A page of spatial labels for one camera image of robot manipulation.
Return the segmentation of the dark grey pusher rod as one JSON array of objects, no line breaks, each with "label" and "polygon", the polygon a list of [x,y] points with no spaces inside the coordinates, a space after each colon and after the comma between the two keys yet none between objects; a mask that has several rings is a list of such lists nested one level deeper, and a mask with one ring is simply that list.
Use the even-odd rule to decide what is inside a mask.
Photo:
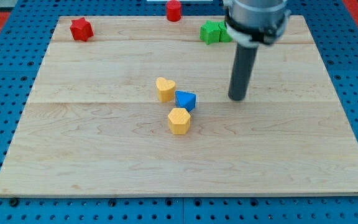
[{"label": "dark grey pusher rod", "polygon": [[230,99],[242,101],[245,98],[256,55],[257,47],[237,44],[228,90]]}]

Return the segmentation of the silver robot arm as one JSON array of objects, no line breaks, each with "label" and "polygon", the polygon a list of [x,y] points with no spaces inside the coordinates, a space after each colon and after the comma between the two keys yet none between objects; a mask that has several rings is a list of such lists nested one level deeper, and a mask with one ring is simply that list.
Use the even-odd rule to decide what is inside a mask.
[{"label": "silver robot arm", "polygon": [[237,43],[228,96],[242,101],[259,45],[273,45],[281,38],[291,11],[287,0],[227,0],[223,6],[227,34]]}]

